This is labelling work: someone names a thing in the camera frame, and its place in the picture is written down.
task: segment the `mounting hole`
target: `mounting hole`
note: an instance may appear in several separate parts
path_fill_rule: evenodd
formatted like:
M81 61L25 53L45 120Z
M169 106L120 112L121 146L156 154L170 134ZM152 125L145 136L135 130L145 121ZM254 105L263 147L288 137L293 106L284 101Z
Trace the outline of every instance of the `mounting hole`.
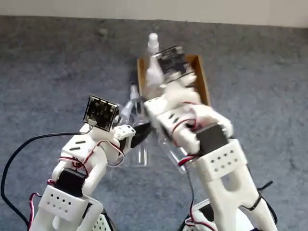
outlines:
M175 124L176 122L178 122L179 118L176 118L173 123Z
M171 119L173 116L174 116L174 113L172 113L172 114L169 116L168 119Z
M70 151L76 151L76 150L80 150L80 148L79 147L75 147L75 148L70 148L69 150Z
M75 144L82 144L82 143L85 143L85 141L77 141L77 142L75 142Z

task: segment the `black cable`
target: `black cable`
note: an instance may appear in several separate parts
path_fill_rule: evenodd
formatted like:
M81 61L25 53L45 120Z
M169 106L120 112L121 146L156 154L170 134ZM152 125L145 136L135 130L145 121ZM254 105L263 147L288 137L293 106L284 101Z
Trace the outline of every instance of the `black cable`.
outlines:
M203 222L196 222L194 219L193 219L193 202L194 202L194 190L193 190L193 183L192 183L192 179L191 179L191 176L189 174L189 171L188 171L188 167L187 165L185 165L185 169L186 169L186 174L187 174L187 178L188 178L188 182L189 182L189 186L191 188L191 191L192 191L192 202L191 202L191 205L190 205L190 208L189 208L189 216L191 216L191 219L193 221L194 224L199 224L199 225L204 225L206 226L207 228L209 228L211 231L215 231L213 229L213 227L209 226L208 224L206 223L203 223Z
M26 224L27 227L29 226L29 221L27 220L27 218L23 215L23 213L21 211L18 210L18 208L16 208L10 202L10 200L5 195L4 187L5 187L6 176L7 176L7 173L8 173L8 170L9 170L9 167L10 167L12 161L20 153L20 151L23 150L23 148L25 148L28 144L30 144L31 142L33 142L35 140L47 138L47 137L55 137L55 136L85 135L85 134L88 134L92 130L92 128L93 127L90 126L90 128L87 132L61 132L61 133L51 133L51 134L46 134L46 135L35 136L35 137L27 140L26 142L24 142L22 145L20 145L20 147L11 155L10 159L8 160L8 162L6 163L6 165L4 167L4 171L3 171L3 175L2 175L1 197L4 200L4 202L24 221L24 223Z

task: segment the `plastic bottle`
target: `plastic bottle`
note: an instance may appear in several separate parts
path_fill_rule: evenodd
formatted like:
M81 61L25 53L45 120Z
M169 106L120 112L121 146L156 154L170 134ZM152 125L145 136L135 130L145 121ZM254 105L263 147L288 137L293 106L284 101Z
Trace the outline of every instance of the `plastic bottle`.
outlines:
M152 99L160 96L163 93L160 85L162 83L162 76L158 76L157 72L153 70L152 55L159 52L158 35L151 33L149 35L148 47L146 49L146 56L144 58L144 66L146 70L146 83L145 83L145 98Z

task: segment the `gray carpet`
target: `gray carpet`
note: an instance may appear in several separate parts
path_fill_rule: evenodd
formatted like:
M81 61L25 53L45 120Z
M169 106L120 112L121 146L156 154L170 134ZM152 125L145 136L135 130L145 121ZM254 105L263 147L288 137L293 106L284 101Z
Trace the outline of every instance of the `gray carpet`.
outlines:
M104 36L97 33L104 28ZM32 136L75 131L90 93L128 99L135 59L147 35L162 47L183 45L203 56L213 106L235 126L258 186L280 231L307 230L308 32L305 29L168 21L0 17L0 162ZM36 141L10 168L7 194L28 215L28 197L42 193L69 140ZM109 170L94 197L121 231L175 231L191 192L153 141L151 168ZM198 201L206 198L194 178ZM0 229L25 227L3 201Z

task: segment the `cable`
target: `cable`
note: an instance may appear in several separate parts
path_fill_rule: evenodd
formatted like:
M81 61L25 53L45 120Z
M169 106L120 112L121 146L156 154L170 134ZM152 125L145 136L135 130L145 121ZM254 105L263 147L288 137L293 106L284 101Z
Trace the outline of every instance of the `cable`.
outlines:
M124 155L124 153L115 145L115 144L113 144L113 143L111 143L110 141L108 141L108 140L101 140L101 141L98 141L98 143L96 144L96 146L90 151L90 153L87 155L87 157L85 158L85 160L83 161L83 165L85 165L87 162L88 162L88 160L90 159L90 157L94 154L94 149L96 148L96 147L99 147L100 145L101 145L101 143L103 143L103 142L107 142L108 144L110 144L110 146L111 147L113 147L118 153L120 153L120 155L122 156L122 160L120 161L120 163L117 163L116 165L107 165L108 167L118 167L118 166L120 166L121 164L122 164L122 162L124 161L124 157L125 157L125 155ZM79 163L79 165L77 166L77 165L75 165L75 167L76 168L80 168L80 167L82 167L81 165L80 165L80 163Z
M186 168L186 174L187 174L187 178L188 178L188 182L189 182L189 186L191 188L191 191L192 191L192 202L191 202L191 205L190 205L190 209L189 209L189 215L191 216L191 222L194 224L194 225L204 225L206 226L207 228L209 228L211 231L216 231L212 226L210 226L209 224L205 223L205 222L197 222L194 220L193 218L193 202L194 202L194 190L193 190L193 183L192 183L192 179L191 179L191 176L189 174L189 171L188 171L188 168L187 166L185 166Z
M77 158L72 158L72 157L67 157L67 156L61 156L61 157L59 158L59 160L70 160L70 161L72 161L72 162L77 162L77 163L80 165L80 167L83 167L83 168L85 169L85 172L86 172L87 177L89 176L89 172L88 172L86 166L85 166L80 160L78 160Z
M183 123L185 123L185 122L187 122L187 121L190 121L190 120L194 121L193 126L192 126L192 130L194 130L195 127L197 126L197 124L196 124L196 119L184 119L184 120L181 120L180 122L178 122L178 123L174 126L174 128L173 128L173 130L172 130L172 132L171 132L171 137L173 137L173 133L174 133L174 131L178 128L178 126L180 126L181 124L183 124ZM178 144L177 144L177 142L175 141L175 139L173 139L173 141L174 141L175 145L178 147Z
M30 198L29 198L30 218L29 218L28 231L30 230L31 225L32 225L32 223L33 223L33 219L34 219L34 205L33 205L33 199L34 199L35 196L42 197L42 196L41 196L40 194L38 194L37 192L30 195Z
M42 139L42 138L47 138L47 137L55 137L55 136L74 136L74 135L85 135L88 134L92 130L93 126L90 126L89 130L87 132L62 132L62 133L51 133L51 134L46 134L46 135L40 135L40 136L35 136L26 142L24 142L22 145L19 146L19 148L11 155L10 159L6 163L4 170L3 170L3 175L1 179L1 197L4 200L4 202L24 221L26 226L28 227L29 222L27 218L23 215L22 212L19 211L11 202L10 200L6 197L5 195L5 181L6 181L6 176L9 171L9 167L12 163L12 161L15 159L15 157L31 142Z
M189 154L187 156L185 156L184 158L182 158L179 162L178 162L178 166L182 167L184 164L186 164L187 162L197 158L198 155L195 154Z

